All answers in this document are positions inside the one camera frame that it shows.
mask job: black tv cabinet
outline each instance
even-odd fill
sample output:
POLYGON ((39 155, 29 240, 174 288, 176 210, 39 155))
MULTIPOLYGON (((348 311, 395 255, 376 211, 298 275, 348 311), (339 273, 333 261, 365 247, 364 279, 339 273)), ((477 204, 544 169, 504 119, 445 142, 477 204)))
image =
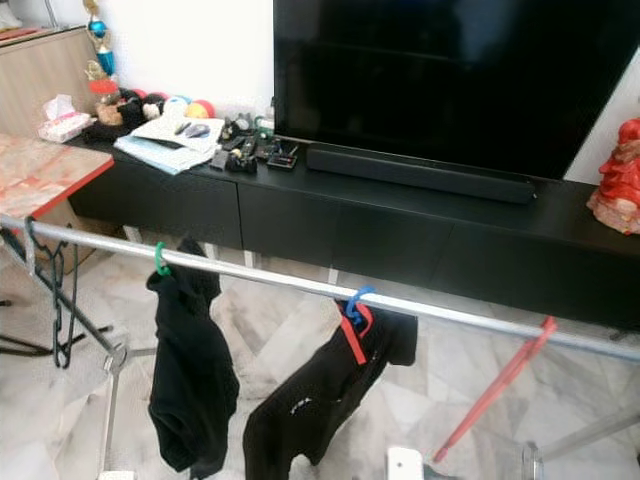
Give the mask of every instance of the black tv cabinet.
POLYGON ((640 238, 593 218, 593 186, 537 182, 515 205, 308 170, 304 152, 292 172, 172 177, 91 148, 116 165, 71 197, 79 215, 640 331, 640 238))

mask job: table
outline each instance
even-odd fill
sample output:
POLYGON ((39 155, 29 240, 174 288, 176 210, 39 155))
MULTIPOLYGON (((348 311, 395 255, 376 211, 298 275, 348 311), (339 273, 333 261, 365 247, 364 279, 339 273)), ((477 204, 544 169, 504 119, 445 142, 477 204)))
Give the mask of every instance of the table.
MULTIPOLYGON (((0 134, 0 215, 13 218, 38 217, 68 198, 114 165, 111 155, 41 140, 0 134)), ((0 238, 19 260, 26 262, 26 252, 13 232, 0 227, 0 238)), ((53 292, 54 283, 40 268, 35 277, 53 292)), ((71 311, 103 346, 108 345, 101 332, 73 302, 58 292, 61 303, 71 311)), ((0 301, 0 307, 10 306, 0 301)), ((43 347, 11 337, 5 341, 27 346, 35 351, 43 347)))

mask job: clothes drying rack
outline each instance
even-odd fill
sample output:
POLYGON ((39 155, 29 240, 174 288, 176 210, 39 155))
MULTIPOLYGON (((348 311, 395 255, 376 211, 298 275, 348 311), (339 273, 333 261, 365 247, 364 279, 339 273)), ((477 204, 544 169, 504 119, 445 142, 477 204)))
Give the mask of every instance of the clothes drying rack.
MULTIPOLYGON (((32 221, 31 219, 23 221, 5 215, 0 216, 0 235, 4 239, 12 256, 19 263, 23 264, 29 271, 29 274, 49 291, 53 291, 53 289, 55 289, 55 285, 53 285, 51 279, 49 279, 47 275, 44 274, 43 270, 36 264, 34 235, 46 237, 58 242, 67 242, 70 244, 142 257, 150 260, 155 260, 156 258, 156 248, 148 245, 77 231, 70 228, 48 225, 46 223, 32 221), (24 246, 16 236, 18 231, 22 231, 24 233, 24 246)), ((215 272, 221 275, 229 275, 269 285, 291 287, 304 292, 328 296, 335 299, 346 300, 352 298, 357 293, 356 290, 351 288, 211 260, 205 257, 172 250, 164 250, 162 252, 162 258, 167 263, 174 265, 215 272)), ((65 307, 65 309, 68 310, 70 314, 75 315, 77 321, 107 354, 104 368, 108 374, 108 402, 105 412, 99 465, 100 471, 106 471, 111 450, 119 374, 132 359, 141 356, 153 355, 155 354, 155 349, 129 349, 123 344, 113 344, 63 292, 58 291, 56 294, 59 296, 60 303, 65 307)), ((475 327, 522 338, 536 338, 543 333, 543 329, 540 327, 514 324, 495 318, 464 313, 448 308, 403 300, 376 293, 367 294, 362 297, 360 301, 361 303, 371 307, 416 315, 419 318, 424 316, 435 317, 458 325, 475 327)), ((548 343, 640 363, 640 349, 618 345, 603 340, 558 332, 548 339, 548 343)), ((566 453, 593 443, 639 422, 640 407, 634 406, 606 417, 580 431, 574 432, 547 447, 538 449, 535 444, 528 443, 525 445, 522 454, 523 472, 526 472, 525 478, 531 480, 541 479, 543 461, 550 461, 558 458, 561 455, 565 455, 566 453)))

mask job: red figurine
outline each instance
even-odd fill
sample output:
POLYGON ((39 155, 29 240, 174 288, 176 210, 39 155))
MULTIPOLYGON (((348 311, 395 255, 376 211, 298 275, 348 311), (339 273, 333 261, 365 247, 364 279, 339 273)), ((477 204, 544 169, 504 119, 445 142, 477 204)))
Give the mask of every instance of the red figurine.
POLYGON ((640 233, 640 118, 620 127, 618 146, 599 171, 604 178, 587 206, 605 225, 640 233))

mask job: marble tabletop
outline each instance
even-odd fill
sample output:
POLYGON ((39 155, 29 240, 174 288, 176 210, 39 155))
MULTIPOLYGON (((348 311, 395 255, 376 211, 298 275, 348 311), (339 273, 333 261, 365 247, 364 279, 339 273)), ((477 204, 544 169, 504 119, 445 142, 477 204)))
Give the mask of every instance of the marble tabletop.
POLYGON ((0 133, 0 214, 38 217, 113 164, 107 153, 0 133))

